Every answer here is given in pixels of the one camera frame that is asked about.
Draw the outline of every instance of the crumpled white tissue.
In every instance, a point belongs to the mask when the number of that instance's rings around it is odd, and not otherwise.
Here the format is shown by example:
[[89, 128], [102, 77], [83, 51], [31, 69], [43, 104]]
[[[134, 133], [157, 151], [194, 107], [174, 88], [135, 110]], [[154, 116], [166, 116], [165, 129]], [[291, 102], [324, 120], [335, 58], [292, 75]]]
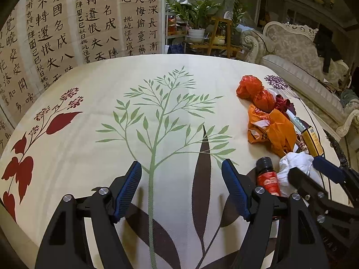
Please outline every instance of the crumpled white tissue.
[[304, 152], [288, 153], [279, 161], [279, 172], [277, 173], [278, 184], [281, 195], [289, 197], [291, 193], [297, 192], [296, 188], [290, 185], [288, 173], [291, 168], [298, 167], [303, 173], [312, 178], [320, 186], [323, 186], [319, 172], [312, 166], [313, 157]]

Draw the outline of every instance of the red bottle label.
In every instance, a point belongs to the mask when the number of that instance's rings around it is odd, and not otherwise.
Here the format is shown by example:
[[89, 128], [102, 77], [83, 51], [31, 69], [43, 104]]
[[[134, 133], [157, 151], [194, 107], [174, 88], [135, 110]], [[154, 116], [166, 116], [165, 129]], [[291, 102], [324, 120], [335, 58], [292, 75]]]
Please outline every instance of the red bottle label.
[[263, 186], [270, 194], [281, 196], [276, 172], [266, 172], [258, 176], [257, 185]]

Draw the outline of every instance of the sofa backrest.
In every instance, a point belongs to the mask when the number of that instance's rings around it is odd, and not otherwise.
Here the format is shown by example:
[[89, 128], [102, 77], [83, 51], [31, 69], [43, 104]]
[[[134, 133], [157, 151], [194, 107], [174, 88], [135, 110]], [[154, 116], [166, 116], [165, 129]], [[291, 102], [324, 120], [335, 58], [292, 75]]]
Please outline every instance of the sofa backrest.
[[270, 22], [265, 26], [263, 34], [273, 41], [275, 55], [288, 60], [318, 80], [326, 79], [334, 86], [339, 86], [338, 80], [344, 81], [349, 68], [343, 61], [331, 60], [329, 73], [323, 73], [324, 58], [318, 57], [313, 43], [317, 31], [306, 25]]

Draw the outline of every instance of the black jacket on sofa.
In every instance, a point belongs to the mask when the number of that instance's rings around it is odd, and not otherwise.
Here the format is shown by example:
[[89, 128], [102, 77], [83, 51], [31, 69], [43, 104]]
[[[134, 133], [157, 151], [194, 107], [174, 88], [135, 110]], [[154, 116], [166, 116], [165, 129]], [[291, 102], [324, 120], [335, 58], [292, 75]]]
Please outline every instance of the black jacket on sofa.
[[317, 48], [318, 56], [324, 58], [323, 72], [329, 73], [330, 59], [334, 62], [341, 59], [339, 51], [331, 41], [330, 37], [320, 30], [315, 35], [313, 42]]

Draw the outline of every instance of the red leaf print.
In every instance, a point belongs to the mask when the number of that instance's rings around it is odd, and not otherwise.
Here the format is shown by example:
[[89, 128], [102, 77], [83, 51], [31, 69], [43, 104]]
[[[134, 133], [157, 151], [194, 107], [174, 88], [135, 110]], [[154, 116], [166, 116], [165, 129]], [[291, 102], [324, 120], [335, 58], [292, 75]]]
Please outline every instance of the red leaf print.
[[30, 185], [33, 167], [34, 160], [28, 156], [20, 163], [20, 169], [16, 173], [15, 180], [16, 183], [19, 182], [20, 203], [25, 196], [27, 187]]
[[10, 215], [13, 217], [13, 219], [16, 222], [15, 217], [15, 198], [12, 194], [9, 194], [7, 191], [4, 192], [4, 195], [2, 196], [2, 202], [4, 202], [5, 208], [10, 213]]
[[53, 133], [63, 129], [79, 113], [82, 112], [69, 112], [69, 113], [61, 113], [57, 115], [48, 125], [48, 128], [46, 129], [46, 133], [48, 135], [52, 135]]
[[26, 134], [26, 133], [24, 133], [23, 138], [20, 139], [20, 140], [18, 140], [18, 141], [16, 142], [16, 144], [14, 144], [14, 146], [13, 146], [13, 148], [12, 148], [12, 150], [15, 149], [15, 153], [16, 153], [16, 154], [19, 154], [19, 153], [24, 154], [25, 147], [26, 147], [26, 137], [25, 137], [25, 134]]
[[17, 159], [17, 157], [13, 157], [10, 163], [8, 163], [1, 179], [8, 180], [10, 177], [14, 176], [17, 171], [19, 171], [19, 167], [19, 160]]

